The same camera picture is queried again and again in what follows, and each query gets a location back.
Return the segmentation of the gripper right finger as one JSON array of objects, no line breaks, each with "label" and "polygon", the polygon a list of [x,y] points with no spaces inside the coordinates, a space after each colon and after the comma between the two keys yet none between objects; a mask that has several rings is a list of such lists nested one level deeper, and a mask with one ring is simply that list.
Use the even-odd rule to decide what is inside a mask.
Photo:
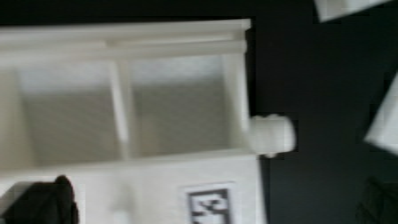
[{"label": "gripper right finger", "polygon": [[398,224],[398,182],[366,179],[356,220],[358,224]]}]

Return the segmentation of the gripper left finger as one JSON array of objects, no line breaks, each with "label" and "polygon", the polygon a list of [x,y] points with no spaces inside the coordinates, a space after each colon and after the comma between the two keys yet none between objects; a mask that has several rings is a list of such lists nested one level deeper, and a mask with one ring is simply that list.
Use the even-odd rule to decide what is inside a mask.
[{"label": "gripper left finger", "polygon": [[73,184],[64,175],[50,182],[18,182],[0,195],[0,224],[79,224]]}]

